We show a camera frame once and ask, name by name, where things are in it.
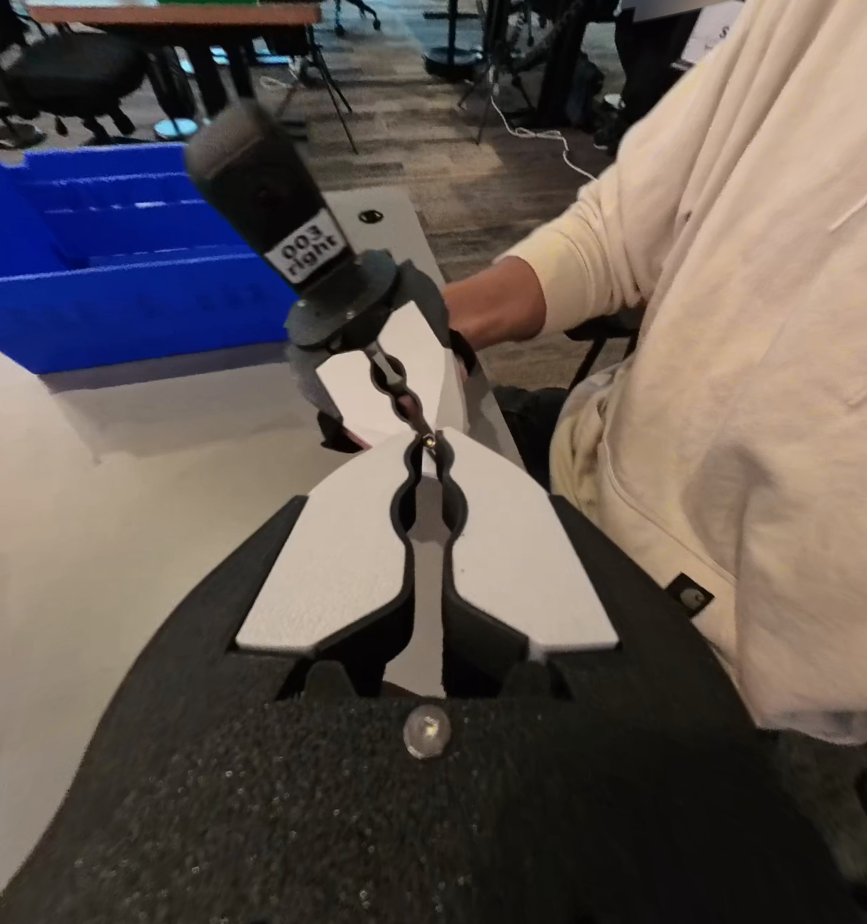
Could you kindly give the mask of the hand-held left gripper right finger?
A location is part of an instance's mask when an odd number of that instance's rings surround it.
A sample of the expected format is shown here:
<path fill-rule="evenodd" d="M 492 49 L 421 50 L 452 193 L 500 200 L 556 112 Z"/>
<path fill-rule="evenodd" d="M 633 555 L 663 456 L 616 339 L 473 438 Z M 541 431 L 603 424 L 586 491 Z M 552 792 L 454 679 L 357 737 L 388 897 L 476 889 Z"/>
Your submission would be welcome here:
<path fill-rule="evenodd" d="M 619 636 L 550 494 L 447 427 L 439 434 L 442 685 L 497 695 L 520 664 L 614 650 Z"/>

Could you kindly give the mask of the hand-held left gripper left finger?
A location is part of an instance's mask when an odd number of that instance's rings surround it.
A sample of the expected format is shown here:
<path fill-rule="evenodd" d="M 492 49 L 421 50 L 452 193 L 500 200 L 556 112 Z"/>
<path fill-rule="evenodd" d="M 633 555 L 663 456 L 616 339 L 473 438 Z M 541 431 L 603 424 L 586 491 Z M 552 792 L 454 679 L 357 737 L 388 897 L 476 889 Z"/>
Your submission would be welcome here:
<path fill-rule="evenodd" d="M 379 693 L 414 630 L 408 534 L 418 478 L 418 438 L 401 433 L 352 456 L 301 499 L 236 647 L 337 661 L 359 694 Z"/>

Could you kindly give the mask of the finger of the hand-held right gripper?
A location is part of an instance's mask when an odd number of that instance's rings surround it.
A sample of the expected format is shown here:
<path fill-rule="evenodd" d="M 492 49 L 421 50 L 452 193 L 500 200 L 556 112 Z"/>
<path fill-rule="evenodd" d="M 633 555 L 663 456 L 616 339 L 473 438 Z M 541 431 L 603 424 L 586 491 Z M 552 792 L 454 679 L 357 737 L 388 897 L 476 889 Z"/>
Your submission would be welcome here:
<path fill-rule="evenodd" d="M 394 436 L 417 436 L 395 416 L 388 397 L 373 384 L 366 349 L 331 355 L 317 367 L 316 374 L 343 429 L 372 448 Z"/>
<path fill-rule="evenodd" d="M 404 363 L 408 385 L 434 432 L 452 428 L 468 433 L 461 362 L 439 340 L 419 306 L 406 303 L 396 309 L 381 329 L 379 344 Z"/>

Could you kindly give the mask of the blue plastic bin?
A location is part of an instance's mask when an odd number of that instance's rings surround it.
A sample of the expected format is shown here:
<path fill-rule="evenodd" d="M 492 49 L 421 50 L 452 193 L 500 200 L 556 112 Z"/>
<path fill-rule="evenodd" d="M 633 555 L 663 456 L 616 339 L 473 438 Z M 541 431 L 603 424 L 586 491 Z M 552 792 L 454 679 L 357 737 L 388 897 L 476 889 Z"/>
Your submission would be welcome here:
<path fill-rule="evenodd" d="M 296 295 L 178 144 L 0 161 L 0 353 L 34 374 L 286 339 Z"/>

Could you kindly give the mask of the black tripod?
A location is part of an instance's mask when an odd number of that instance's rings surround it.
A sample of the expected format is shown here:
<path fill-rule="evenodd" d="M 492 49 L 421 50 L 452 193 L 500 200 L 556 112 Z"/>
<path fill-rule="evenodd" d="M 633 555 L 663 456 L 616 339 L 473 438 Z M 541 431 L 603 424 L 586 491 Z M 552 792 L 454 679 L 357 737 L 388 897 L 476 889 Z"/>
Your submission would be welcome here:
<path fill-rule="evenodd" d="M 323 48 L 317 40 L 315 27 L 270 28 L 262 40 L 273 56 L 285 61 L 288 70 L 286 82 L 267 75 L 260 77 L 260 86 L 268 93 L 267 103 L 272 113 L 292 125 L 294 121 L 287 114 L 292 102 L 305 88 L 319 85 L 331 100 L 353 154 L 358 154 L 358 145 L 346 118 L 346 114 L 353 113 L 353 107 L 332 75 Z"/>

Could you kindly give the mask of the black office chair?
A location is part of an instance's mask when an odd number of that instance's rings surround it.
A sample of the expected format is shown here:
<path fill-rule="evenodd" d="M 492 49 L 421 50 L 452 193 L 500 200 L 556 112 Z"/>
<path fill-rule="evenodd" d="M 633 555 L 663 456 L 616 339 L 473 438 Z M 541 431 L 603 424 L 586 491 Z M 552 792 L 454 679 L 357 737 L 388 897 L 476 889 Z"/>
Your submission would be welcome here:
<path fill-rule="evenodd" d="M 90 143 L 128 143 L 136 127 L 122 108 L 149 74 L 148 55 L 135 43 L 102 32 L 42 32 L 31 40 L 10 2 L 0 1 L 0 122 L 23 145 L 23 122 L 50 116 L 58 134 L 79 120 Z"/>
<path fill-rule="evenodd" d="M 584 382 L 602 350 L 611 341 L 624 341 L 624 358 L 635 351 L 645 307 L 623 308 L 614 314 L 586 321 L 567 331 L 574 343 L 590 343 L 570 384 L 566 387 L 528 389 L 493 385 L 492 392 L 521 456 L 523 466 L 546 491 L 551 491 L 550 448 L 563 405 L 573 389 Z"/>

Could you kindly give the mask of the wooden office desk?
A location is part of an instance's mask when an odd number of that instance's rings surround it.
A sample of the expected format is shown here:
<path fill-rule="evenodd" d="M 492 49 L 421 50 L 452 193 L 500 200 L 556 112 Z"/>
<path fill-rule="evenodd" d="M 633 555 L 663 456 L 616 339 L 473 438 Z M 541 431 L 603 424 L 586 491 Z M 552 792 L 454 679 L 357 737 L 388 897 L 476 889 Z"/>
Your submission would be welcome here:
<path fill-rule="evenodd" d="M 30 1 L 26 8 L 41 25 L 117 32 L 150 45 L 183 49 L 208 117 L 228 106 L 211 45 L 228 54 L 236 95 L 252 97 L 246 42 L 276 29 L 309 29 L 324 18 L 317 2 Z"/>

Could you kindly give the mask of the black light stand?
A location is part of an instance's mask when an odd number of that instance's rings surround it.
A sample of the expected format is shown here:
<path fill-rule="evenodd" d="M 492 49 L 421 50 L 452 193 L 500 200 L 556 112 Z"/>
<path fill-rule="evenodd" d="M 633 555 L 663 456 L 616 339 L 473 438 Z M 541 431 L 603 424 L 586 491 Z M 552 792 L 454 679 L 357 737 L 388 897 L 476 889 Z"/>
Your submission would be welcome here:
<path fill-rule="evenodd" d="M 426 10 L 427 20 L 442 19 L 446 22 L 445 44 L 430 45 L 422 55 L 428 75 L 455 83 L 472 79 L 478 68 L 485 63 L 492 49 L 492 2 L 475 1 L 475 11 L 462 13 L 460 2 L 447 1 L 445 11 Z M 479 45 L 464 48 L 457 42 L 457 28 L 460 19 L 474 19 L 480 27 Z"/>

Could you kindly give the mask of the person's cream sweater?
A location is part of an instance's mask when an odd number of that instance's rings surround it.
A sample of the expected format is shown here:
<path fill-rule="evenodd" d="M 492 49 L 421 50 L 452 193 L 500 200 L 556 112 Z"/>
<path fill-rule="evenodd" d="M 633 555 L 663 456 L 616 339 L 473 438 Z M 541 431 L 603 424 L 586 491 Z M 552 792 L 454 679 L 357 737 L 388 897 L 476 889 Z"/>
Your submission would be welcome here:
<path fill-rule="evenodd" d="M 638 347 L 553 487 L 661 584 L 763 727 L 867 742 L 867 2 L 748 2 L 584 188 Z"/>

